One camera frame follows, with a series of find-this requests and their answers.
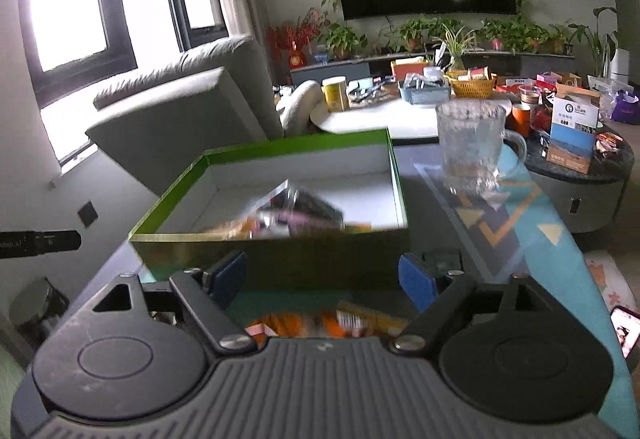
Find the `orange cracker packet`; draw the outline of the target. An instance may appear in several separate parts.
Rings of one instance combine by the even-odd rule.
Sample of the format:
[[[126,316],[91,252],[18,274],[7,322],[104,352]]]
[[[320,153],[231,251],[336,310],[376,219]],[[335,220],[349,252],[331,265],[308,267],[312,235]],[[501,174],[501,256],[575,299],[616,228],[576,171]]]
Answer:
[[[331,310],[312,313],[271,312],[250,322],[245,332],[259,346],[268,338],[394,338],[408,326],[405,318],[340,301]]]

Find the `patterned teal tablecloth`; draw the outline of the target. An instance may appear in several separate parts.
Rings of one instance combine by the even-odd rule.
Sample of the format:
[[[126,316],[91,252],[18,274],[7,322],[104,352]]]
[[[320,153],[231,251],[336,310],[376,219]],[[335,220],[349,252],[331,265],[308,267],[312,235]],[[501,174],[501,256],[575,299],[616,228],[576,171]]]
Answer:
[[[227,243],[207,243],[202,229],[243,216],[284,180],[308,188],[371,230],[310,239],[250,241],[246,285],[253,291],[355,292],[398,289],[407,251],[461,251],[474,277],[503,283],[527,273],[610,350],[614,379],[601,419],[634,438],[639,418],[631,379],[608,310],[582,252],[549,197],[515,154],[503,150],[511,176],[496,191],[451,194],[442,185],[435,144],[399,146],[383,131],[300,136],[210,151],[180,167],[177,182],[137,223],[93,279],[101,287],[122,272],[163,280],[181,266],[214,259]]]

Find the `green cardboard box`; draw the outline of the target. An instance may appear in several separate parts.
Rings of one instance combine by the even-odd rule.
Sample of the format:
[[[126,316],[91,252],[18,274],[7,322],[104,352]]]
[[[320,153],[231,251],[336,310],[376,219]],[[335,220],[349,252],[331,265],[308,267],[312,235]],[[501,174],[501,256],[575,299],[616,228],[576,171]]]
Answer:
[[[396,289],[409,222],[385,130],[208,151],[129,240],[159,280],[248,257],[247,289]]]

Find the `glass mug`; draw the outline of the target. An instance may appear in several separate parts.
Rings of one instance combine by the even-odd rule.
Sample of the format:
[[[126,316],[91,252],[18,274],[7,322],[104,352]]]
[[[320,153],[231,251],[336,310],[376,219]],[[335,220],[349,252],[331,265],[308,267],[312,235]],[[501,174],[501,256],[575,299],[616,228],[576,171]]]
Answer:
[[[506,110],[497,101],[457,99],[436,107],[438,141],[442,152],[442,183],[451,193],[480,195],[494,191],[511,178],[527,156],[525,139],[506,129]],[[518,160],[499,169],[506,142],[516,147]]]

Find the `dark round side table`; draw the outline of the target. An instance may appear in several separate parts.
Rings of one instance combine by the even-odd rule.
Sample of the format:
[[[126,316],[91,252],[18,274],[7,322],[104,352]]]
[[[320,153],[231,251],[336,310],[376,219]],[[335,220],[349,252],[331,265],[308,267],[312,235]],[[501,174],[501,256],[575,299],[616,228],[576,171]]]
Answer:
[[[620,138],[618,152],[594,154],[589,172],[548,162],[548,138],[535,130],[526,138],[525,167],[546,194],[570,233],[590,233],[609,225],[620,210],[634,167],[634,151],[612,125],[600,128]]]

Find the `white round coffee table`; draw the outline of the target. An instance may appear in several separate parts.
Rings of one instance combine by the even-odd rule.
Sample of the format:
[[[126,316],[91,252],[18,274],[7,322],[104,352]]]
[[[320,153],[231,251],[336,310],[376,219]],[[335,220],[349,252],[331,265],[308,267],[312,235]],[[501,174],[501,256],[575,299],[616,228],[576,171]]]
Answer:
[[[319,103],[310,114],[311,122],[328,133],[351,133],[387,129],[390,139],[431,140],[438,137],[436,107],[411,105],[395,99],[373,106],[331,113]]]

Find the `orange jar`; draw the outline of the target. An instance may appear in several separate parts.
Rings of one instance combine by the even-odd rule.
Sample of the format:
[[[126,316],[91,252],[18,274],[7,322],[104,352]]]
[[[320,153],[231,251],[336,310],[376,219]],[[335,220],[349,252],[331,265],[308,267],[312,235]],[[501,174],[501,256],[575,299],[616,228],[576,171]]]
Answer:
[[[513,104],[508,126],[510,130],[527,139],[530,133],[530,106],[528,104]]]

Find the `blue plastic tray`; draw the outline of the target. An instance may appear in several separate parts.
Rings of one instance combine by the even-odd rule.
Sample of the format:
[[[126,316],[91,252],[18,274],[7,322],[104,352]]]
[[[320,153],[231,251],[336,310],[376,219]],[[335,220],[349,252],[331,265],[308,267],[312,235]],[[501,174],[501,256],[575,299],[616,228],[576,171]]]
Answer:
[[[449,86],[436,86],[429,84],[427,87],[411,87],[408,80],[398,82],[401,99],[411,105],[434,106],[445,103],[450,99]]]

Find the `wicker basket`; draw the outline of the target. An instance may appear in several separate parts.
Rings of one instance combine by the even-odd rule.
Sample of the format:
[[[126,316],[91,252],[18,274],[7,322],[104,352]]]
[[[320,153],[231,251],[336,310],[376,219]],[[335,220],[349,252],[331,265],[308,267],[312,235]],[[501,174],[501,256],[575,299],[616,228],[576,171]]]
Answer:
[[[447,72],[446,78],[457,98],[485,100],[494,92],[498,76],[492,74],[489,79],[472,79],[462,70],[454,70]]]

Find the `yellow canister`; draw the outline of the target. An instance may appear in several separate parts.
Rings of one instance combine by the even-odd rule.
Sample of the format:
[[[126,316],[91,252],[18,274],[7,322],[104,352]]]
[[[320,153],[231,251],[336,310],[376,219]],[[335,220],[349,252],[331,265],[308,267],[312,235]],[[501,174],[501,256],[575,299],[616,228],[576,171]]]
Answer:
[[[347,95],[347,79],[345,76],[335,76],[322,80],[321,83],[326,107],[330,113],[345,112],[349,109]]]

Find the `blue white paper box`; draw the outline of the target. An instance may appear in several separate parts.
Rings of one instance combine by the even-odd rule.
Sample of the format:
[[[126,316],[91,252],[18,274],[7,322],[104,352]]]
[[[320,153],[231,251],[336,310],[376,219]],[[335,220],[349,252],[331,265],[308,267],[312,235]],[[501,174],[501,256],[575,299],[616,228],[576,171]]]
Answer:
[[[587,174],[592,161],[600,112],[600,94],[557,84],[547,160]]]

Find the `spider plant pot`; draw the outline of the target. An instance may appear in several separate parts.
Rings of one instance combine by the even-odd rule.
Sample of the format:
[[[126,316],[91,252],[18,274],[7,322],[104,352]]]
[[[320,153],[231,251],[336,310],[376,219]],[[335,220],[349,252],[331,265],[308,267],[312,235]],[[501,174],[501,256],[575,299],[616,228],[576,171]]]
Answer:
[[[435,52],[434,64],[448,72],[465,70],[462,55],[475,46],[476,31],[462,24],[441,24],[439,33],[439,47]]]

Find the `black wall socket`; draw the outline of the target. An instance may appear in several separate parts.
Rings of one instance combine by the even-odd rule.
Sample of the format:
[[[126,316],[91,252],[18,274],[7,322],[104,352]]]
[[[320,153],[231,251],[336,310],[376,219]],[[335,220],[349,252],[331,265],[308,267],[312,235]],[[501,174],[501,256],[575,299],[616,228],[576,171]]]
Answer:
[[[91,200],[85,203],[85,205],[77,211],[77,214],[85,228],[89,228],[90,225],[92,225],[93,222],[95,222],[99,218],[98,213],[96,212],[96,208],[94,208]]]

